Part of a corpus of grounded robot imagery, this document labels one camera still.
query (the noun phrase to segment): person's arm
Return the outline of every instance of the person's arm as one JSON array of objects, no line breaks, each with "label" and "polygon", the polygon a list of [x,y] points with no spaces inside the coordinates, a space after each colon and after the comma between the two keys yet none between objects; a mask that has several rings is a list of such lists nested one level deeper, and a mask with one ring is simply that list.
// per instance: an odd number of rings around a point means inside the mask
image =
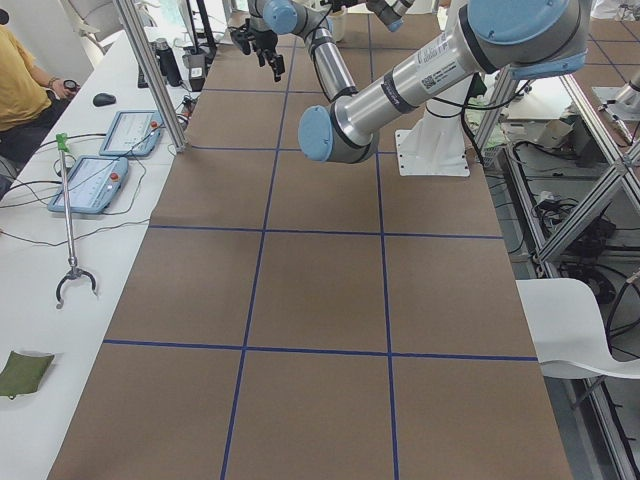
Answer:
[{"label": "person's arm", "polygon": [[64,88],[64,81],[58,77],[54,77],[53,75],[49,75],[47,72],[42,70],[37,65],[33,65],[29,70],[31,74],[31,78],[33,78],[36,83],[42,87],[50,88],[53,90],[56,95],[60,98],[72,99],[76,92]]}]

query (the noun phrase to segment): yellow shirt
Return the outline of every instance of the yellow shirt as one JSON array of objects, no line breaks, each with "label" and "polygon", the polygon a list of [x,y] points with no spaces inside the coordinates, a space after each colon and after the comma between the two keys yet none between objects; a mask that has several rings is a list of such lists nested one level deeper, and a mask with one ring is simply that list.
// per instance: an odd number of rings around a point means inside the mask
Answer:
[{"label": "yellow shirt", "polygon": [[31,78],[35,58],[0,25],[0,132],[28,123],[51,105],[47,93]]}]

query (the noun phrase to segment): blue and white tablet device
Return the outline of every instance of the blue and white tablet device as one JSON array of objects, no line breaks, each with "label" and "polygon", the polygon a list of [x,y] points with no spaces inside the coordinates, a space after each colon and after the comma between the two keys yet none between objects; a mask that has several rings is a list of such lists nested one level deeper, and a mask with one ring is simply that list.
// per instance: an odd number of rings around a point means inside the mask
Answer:
[{"label": "blue and white tablet device", "polygon": [[145,157],[158,143],[162,124],[157,110],[117,112],[100,147],[100,155]]},{"label": "blue and white tablet device", "polygon": [[[111,203],[129,170],[125,157],[109,158],[84,155],[69,171],[69,204],[74,213],[99,214]],[[62,187],[47,209],[64,212]]]}]

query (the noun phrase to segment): olive green pouch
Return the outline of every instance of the olive green pouch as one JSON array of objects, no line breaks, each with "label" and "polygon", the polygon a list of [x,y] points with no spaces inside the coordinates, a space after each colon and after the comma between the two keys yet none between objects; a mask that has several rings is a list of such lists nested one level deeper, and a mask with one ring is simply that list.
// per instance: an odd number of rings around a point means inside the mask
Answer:
[{"label": "olive green pouch", "polygon": [[36,392],[53,357],[32,357],[11,352],[0,373],[0,396],[14,399],[16,395]]}]

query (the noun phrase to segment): black mouse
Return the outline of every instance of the black mouse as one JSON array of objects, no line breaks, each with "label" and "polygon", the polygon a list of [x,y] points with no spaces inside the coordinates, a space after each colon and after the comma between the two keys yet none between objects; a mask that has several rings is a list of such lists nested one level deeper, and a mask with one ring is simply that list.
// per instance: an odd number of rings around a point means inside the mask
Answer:
[{"label": "black mouse", "polygon": [[110,93],[99,93],[93,97],[93,104],[96,107],[104,107],[105,105],[112,105],[116,103],[116,97]]}]

